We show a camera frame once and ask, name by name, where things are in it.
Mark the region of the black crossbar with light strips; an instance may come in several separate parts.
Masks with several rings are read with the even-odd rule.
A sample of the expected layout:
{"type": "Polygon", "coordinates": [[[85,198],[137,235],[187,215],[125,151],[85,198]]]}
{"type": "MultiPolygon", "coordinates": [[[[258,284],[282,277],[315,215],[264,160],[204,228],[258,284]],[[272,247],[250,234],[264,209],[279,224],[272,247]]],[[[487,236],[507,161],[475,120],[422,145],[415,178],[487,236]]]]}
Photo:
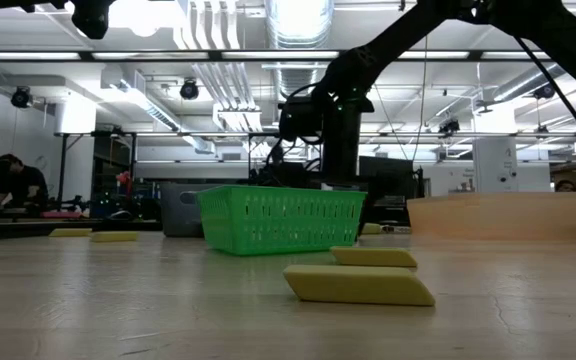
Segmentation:
{"type": "MultiPolygon", "coordinates": [[[[329,62],[338,50],[0,51],[3,62],[329,62]]],[[[404,62],[528,62],[528,54],[489,50],[408,50],[404,62]]]]}

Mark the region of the orange plastic bin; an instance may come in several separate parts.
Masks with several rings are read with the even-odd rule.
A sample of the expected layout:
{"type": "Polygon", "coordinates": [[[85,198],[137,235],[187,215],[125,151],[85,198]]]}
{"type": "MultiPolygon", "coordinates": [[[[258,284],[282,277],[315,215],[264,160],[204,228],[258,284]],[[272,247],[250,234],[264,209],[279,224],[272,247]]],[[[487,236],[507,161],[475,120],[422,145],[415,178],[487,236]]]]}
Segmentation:
{"type": "Polygon", "coordinates": [[[464,193],[407,202],[411,234],[461,240],[576,240],[576,192],[464,193]]]}

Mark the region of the black table frame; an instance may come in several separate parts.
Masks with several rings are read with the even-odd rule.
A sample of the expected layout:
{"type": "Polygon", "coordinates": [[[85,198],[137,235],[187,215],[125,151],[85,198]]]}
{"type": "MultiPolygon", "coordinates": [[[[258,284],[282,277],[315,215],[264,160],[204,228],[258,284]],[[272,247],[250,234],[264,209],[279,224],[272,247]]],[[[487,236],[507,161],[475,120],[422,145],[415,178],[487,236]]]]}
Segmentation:
{"type": "Polygon", "coordinates": [[[0,222],[0,240],[48,236],[55,229],[92,229],[93,231],[161,231],[161,222],[155,221],[50,221],[0,222]]]}

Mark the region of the dark grey plastic bin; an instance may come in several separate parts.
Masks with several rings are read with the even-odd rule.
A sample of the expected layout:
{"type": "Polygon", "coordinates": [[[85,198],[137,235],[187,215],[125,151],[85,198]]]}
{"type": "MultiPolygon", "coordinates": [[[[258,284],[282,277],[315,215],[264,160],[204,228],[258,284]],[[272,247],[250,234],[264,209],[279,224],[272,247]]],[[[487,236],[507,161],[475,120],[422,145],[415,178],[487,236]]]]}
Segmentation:
{"type": "Polygon", "coordinates": [[[166,237],[201,238],[200,208],[197,193],[206,190],[204,184],[161,185],[162,227],[166,237]]]}

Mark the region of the silver ceiling air duct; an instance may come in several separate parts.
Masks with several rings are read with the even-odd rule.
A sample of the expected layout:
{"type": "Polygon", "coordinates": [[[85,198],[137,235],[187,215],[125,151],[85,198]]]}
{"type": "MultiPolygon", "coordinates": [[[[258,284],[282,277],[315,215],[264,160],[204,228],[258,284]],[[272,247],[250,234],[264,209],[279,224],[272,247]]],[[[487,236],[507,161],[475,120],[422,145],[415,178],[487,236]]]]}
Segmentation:
{"type": "MultiPolygon", "coordinates": [[[[334,0],[264,0],[270,47],[280,50],[323,49],[333,22],[334,0]]],[[[273,71],[282,98],[317,82],[323,69],[316,62],[279,63],[273,71]]]]}

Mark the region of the green plastic basket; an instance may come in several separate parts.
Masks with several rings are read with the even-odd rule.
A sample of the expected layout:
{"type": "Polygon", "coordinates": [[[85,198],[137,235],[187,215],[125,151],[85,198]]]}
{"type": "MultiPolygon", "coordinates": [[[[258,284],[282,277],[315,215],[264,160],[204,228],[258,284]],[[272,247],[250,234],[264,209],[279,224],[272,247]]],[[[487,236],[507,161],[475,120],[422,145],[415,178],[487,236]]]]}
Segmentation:
{"type": "Polygon", "coordinates": [[[354,243],[362,192],[227,185],[197,194],[204,237],[238,256],[326,251],[354,243]]]}

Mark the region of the white pillar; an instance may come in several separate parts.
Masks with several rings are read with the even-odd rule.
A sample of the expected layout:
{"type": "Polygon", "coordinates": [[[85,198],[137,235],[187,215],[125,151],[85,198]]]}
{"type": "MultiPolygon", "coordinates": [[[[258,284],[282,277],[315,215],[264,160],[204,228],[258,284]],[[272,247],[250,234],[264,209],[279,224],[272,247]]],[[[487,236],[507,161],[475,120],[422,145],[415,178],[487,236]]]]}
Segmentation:
{"type": "Polygon", "coordinates": [[[477,138],[473,142],[476,191],[518,191],[516,140],[511,137],[477,138]]]}

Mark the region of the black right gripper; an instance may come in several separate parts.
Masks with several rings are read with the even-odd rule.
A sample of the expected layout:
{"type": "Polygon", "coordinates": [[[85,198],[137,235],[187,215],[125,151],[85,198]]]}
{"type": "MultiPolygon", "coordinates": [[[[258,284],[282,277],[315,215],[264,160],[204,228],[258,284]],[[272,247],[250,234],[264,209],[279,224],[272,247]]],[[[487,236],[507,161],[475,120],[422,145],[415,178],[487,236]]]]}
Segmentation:
{"type": "Polygon", "coordinates": [[[359,102],[334,104],[324,116],[321,173],[327,184],[344,184],[357,174],[361,125],[359,102]]]}

